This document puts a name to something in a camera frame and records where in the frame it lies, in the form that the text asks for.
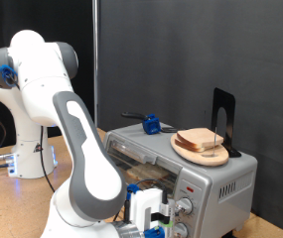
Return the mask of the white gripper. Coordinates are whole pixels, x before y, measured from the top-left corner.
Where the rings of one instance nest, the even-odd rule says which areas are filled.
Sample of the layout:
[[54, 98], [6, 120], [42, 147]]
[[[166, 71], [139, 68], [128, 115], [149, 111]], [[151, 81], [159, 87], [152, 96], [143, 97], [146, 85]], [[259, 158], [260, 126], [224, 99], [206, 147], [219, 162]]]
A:
[[129, 219], [139, 231], [152, 229], [163, 219], [162, 190], [149, 188], [131, 194]]

